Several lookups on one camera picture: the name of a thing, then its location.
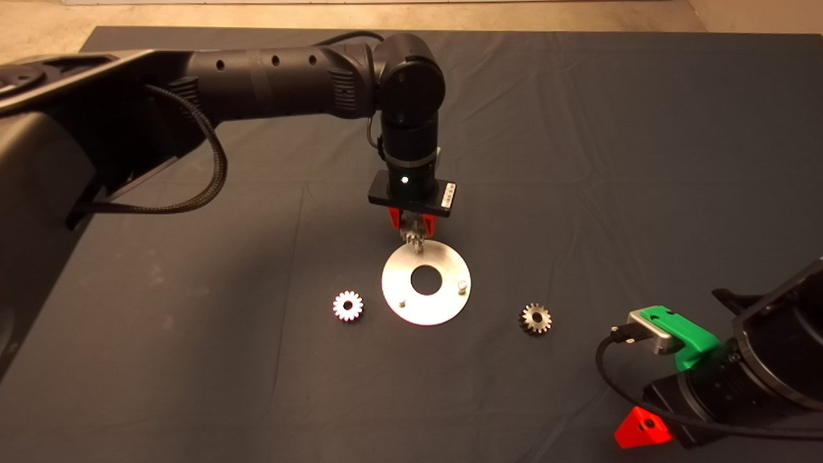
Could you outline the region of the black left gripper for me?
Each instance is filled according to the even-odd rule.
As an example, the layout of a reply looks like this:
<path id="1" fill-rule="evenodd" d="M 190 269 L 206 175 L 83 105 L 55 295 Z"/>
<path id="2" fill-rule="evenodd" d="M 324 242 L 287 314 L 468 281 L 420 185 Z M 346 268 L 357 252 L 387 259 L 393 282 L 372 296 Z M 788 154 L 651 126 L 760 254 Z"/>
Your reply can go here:
<path id="1" fill-rule="evenodd" d="M 402 211 L 420 214 L 424 234 L 434 235 L 436 217 L 447 219 L 457 184 L 435 176 L 435 164 L 405 168 L 387 164 L 377 171 L 368 189 L 368 202 L 388 208 L 393 229 L 402 226 Z"/>

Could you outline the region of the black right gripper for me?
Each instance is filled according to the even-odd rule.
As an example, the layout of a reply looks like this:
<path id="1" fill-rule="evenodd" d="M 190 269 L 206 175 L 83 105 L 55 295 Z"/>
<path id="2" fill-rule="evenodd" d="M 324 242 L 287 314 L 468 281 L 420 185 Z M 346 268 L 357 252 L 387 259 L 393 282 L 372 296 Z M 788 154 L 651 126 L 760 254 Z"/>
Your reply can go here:
<path id="1" fill-rule="evenodd" d="M 742 426 L 750 376 L 735 352 L 716 350 L 688 370 L 647 384 L 643 399 L 655 407 L 708 424 Z M 622 449 L 661 445 L 673 440 L 664 420 L 633 407 L 614 433 Z"/>

